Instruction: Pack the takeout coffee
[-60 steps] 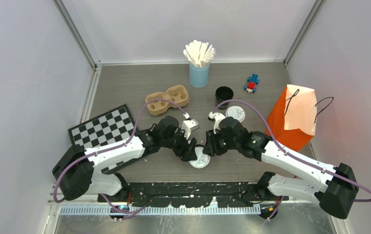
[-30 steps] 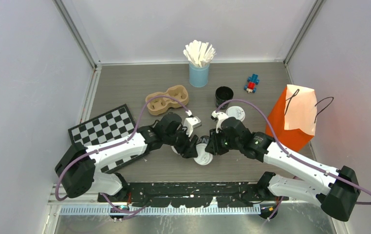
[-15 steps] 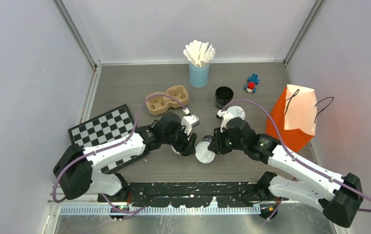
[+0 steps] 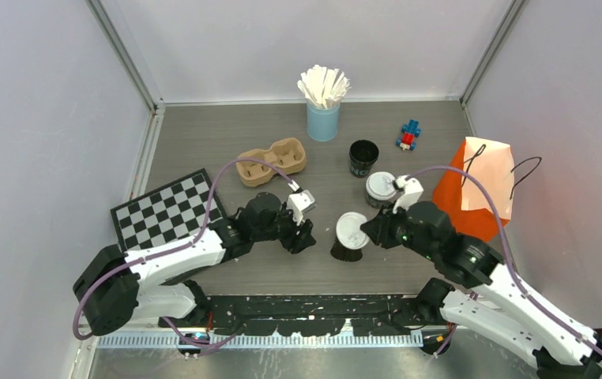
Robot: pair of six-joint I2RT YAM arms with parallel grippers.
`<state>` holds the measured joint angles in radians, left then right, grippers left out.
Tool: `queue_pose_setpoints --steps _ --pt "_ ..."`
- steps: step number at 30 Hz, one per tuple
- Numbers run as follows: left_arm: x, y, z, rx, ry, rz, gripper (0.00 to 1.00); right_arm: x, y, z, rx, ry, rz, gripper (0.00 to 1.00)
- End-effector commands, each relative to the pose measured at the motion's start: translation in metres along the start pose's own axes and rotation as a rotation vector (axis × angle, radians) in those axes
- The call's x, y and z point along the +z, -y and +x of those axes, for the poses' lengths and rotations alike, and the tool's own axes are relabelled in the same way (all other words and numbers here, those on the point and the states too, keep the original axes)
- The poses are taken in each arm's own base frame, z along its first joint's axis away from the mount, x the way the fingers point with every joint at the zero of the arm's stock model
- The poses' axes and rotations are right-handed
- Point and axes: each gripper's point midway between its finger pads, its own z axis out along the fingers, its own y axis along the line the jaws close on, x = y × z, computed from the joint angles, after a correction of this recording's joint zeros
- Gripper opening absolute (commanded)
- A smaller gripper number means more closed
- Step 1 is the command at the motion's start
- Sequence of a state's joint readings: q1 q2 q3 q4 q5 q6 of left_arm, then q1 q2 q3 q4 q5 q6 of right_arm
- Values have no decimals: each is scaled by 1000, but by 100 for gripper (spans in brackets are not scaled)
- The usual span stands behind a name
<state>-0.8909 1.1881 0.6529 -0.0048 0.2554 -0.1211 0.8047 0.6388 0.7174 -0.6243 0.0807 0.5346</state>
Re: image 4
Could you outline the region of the black paper coffee cup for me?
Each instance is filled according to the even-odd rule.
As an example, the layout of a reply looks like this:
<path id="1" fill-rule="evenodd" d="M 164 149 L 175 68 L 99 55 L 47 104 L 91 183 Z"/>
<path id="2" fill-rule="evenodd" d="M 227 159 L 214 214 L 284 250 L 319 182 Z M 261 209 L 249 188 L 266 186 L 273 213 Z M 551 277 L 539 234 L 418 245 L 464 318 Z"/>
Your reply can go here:
<path id="1" fill-rule="evenodd" d="M 372 207 L 372 208 L 381 208 L 387 205 L 391 205 L 392 204 L 392 198 L 382 198 L 382 197 L 375 197 L 373 195 L 371 195 L 370 193 L 366 194 L 366 199 L 367 199 L 367 203 Z"/>

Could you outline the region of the white plastic cup lid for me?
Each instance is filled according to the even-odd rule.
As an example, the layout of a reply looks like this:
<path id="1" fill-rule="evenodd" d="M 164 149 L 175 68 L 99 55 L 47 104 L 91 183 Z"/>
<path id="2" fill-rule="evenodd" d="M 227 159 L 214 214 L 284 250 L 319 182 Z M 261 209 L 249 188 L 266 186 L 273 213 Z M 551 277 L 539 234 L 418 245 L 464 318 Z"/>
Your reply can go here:
<path id="1" fill-rule="evenodd" d="M 366 181 L 366 191 L 370 198 L 377 201 L 389 201 L 394 198 L 395 177 L 386 171 L 378 171 L 370 174 Z"/>

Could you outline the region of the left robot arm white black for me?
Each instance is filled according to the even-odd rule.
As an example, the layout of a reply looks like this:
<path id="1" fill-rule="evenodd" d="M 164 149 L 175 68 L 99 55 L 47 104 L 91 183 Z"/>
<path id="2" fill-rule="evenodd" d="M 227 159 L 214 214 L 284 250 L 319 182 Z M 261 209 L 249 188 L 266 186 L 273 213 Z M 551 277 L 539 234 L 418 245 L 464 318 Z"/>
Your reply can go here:
<path id="1" fill-rule="evenodd" d="M 73 285 L 78 300 L 74 335 L 84 339 L 78 330 L 81 318 L 94 336 L 154 317 L 181 319 L 190 327 L 202 325 L 209 314 L 208 302 L 190 274 L 235 260 L 257 242 L 278 241 L 291 254 L 313 246 L 313 224 L 307 213 L 314 206 L 307 190 L 290 194 L 286 201 L 262 192 L 234 215 L 213 221 L 189 237 L 145 250 L 102 248 Z"/>

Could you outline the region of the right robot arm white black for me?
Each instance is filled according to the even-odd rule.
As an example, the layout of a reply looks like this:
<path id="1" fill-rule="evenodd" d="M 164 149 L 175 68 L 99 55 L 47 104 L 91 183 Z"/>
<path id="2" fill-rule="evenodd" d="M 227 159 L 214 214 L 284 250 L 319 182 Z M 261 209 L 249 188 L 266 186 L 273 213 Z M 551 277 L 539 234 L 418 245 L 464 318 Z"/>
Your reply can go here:
<path id="1" fill-rule="evenodd" d="M 540 378 L 602 377 L 602 328 L 590 328 L 540 297 L 486 242 L 456 231 L 430 201 L 392 205 L 361 226 L 384 249 L 403 246 L 432 261 L 432 278 L 412 302 L 423 322 L 463 325 L 508 349 Z"/>

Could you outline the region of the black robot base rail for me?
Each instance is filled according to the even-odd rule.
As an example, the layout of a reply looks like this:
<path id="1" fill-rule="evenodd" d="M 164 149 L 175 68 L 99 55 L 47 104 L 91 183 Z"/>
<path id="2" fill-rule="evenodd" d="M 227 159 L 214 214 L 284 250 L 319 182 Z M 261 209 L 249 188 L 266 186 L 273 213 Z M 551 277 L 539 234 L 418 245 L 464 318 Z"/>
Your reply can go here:
<path id="1" fill-rule="evenodd" d="M 219 335 L 404 336 L 412 330 L 447 335 L 450 324 L 427 321 L 414 295 L 211 295 L 176 328 L 206 328 Z"/>

